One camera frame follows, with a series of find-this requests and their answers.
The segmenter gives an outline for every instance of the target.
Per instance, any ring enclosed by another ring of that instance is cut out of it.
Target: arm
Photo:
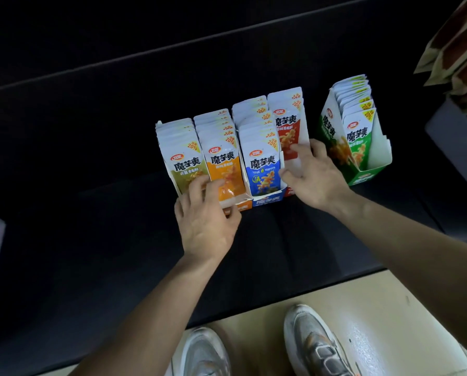
[[[125,319],[117,335],[85,358],[71,376],[162,376],[209,278],[230,249],[240,223],[232,208],[226,218],[218,202],[222,181],[209,176],[190,184],[174,206],[184,255]]]
[[[306,204],[349,228],[467,349],[467,244],[382,207],[350,190],[326,147],[293,145],[303,176],[281,170]]]

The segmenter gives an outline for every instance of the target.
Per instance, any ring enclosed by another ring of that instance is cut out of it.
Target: sneaker
[[[354,375],[343,361],[343,351],[338,350],[333,333],[310,306],[289,309],[284,320],[284,340],[297,376]]]
[[[180,375],[230,376],[230,360],[218,334],[207,327],[194,329],[181,355]]]

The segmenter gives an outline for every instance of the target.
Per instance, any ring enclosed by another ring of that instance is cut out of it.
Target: red logo
[[[171,157],[171,161],[178,161],[183,158],[185,158],[183,154],[175,154],[174,156]]]

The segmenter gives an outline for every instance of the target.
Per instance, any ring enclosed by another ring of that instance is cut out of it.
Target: hand
[[[202,189],[205,187],[205,198]],[[233,243],[242,215],[232,206],[227,218],[218,201],[224,179],[209,181],[208,175],[196,178],[174,204],[185,255],[199,260],[217,260],[218,264]]]
[[[295,177],[287,169],[281,169],[279,174],[304,203],[331,213],[333,203],[353,194],[353,191],[345,182],[343,174],[327,156],[325,144],[311,139],[310,146],[312,150],[304,145],[291,145],[291,150],[298,152],[301,159],[302,177]]]

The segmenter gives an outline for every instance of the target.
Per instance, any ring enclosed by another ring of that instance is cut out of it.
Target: beige floor
[[[292,374],[282,322],[294,303],[310,305],[322,316],[356,373],[467,376],[467,352],[389,271],[211,323],[225,342],[233,374]],[[183,340],[173,357],[174,369],[179,369]]]

